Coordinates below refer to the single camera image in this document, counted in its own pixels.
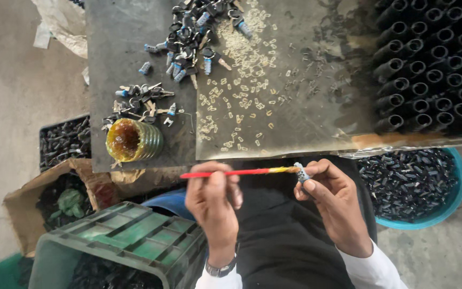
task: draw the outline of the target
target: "workbench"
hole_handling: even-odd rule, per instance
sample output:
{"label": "workbench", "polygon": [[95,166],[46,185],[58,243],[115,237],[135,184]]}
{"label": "workbench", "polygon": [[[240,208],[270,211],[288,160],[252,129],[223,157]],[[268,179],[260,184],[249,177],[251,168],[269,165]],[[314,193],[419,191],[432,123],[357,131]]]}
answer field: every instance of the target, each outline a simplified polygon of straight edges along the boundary
{"label": "workbench", "polygon": [[[378,85],[369,61],[375,52],[372,3],[358,0],[242,0],[254,32],[247,40],[228,20],[218,28],[232,71],[213,64],[199,89],[189,77],[181,84],[165,74],[166,56],[144,51],[165,41],[175,1],[94,0],[86,4],[94,172],[111,170],[101,119],[112,113],[120,85],[163,83],[184,114],[155,125],[165,145],[157,158],[124,163],[115,170],[193,165],[208,159],[273,158],[315,152],[351,156],[358,150],[462,144],[440,135],[373,134],[372,101]],[[153,69],[138,73],[146,61]]]}

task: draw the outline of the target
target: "wristwatch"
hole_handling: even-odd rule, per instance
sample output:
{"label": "wristwatch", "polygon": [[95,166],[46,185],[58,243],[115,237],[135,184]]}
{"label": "wristwatch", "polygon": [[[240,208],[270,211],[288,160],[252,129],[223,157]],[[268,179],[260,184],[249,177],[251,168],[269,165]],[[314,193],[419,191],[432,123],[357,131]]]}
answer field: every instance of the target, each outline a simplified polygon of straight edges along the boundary
{"label": "wristwatch", "polygon": [[208,274],[213,277],[222,278],[227,276],[231,271],[233,271],[234,267],[236,266],[236,256],[238,254],[239,249],[240,243],[237,242],[234,249],[234,258],[231,260],[231,263],[229,265],[224,266],[222,268],[215,268],[211,266],[210,264],[208,264],[208,258],[206,258],[206,264],[204,265],[204,267],[206,268],[206,272],[208,272]]}

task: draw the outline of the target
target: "paintbrush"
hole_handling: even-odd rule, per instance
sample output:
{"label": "paintbrush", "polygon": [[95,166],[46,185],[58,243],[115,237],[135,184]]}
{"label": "paintbrush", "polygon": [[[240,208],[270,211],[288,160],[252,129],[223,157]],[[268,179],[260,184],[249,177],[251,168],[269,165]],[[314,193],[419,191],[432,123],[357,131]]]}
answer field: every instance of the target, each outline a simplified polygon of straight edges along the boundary
{"label": "paintbrush", "polygon": [[[260,175],[260,174],[274,174],[274,173],[297,173],[300,172],[298,167],[280,167],[270,169],[255,169],[255,170],[241,170],[224,172],[225,175]],[[196,177],[209,177],[213,173],[186,173],[182,174],[180,178],[196,178]]]}

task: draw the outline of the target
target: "white sleeve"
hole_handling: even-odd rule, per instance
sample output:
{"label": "white sleeve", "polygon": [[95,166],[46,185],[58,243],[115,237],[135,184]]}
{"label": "white sleeve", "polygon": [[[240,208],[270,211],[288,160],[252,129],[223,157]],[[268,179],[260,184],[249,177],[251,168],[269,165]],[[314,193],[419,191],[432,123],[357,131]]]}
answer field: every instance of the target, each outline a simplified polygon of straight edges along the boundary
{"label": "white sleeve", "polygon": [[368,258],[356,258],[338,250],[347,273],[356,289],[407,289],[402,282],[397,268],[389,258],[372,242],[374,252]]}
{"label": "white sleeve", "polygon": [[225,277],[213,277],[202,269],[202,276],[197,280],[196,289],[242,289],[242,276],[236,272],[236,266],[233,271]]}

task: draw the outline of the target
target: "hand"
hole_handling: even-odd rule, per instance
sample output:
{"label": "hand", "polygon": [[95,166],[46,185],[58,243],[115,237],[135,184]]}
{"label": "hand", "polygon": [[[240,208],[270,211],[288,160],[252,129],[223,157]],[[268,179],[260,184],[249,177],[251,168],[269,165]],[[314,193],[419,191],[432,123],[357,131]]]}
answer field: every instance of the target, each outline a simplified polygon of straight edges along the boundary
{"label": "hand", "polygon": [[[316,199],[325,230],[336,247],[357,258],[370,257],[372,241],[359,209],[354,181],[327,159],[308,163],[305,171],[311,180],[305,181],[304,188]],[[297,200],[309,199],[301,191],[300,182],[294,194]]]}
{"label": "hand", "polygon": [[233,168],[210,161],[195,165],[190,172],[213,172],[209,178],[193,178],[188,181],[185,206],[194,215],[208,238],[208,263],[222,268],[234,258],[238,235],[238,220],[234,209],[243,203],[237,175],[226,177],[223,172]]}

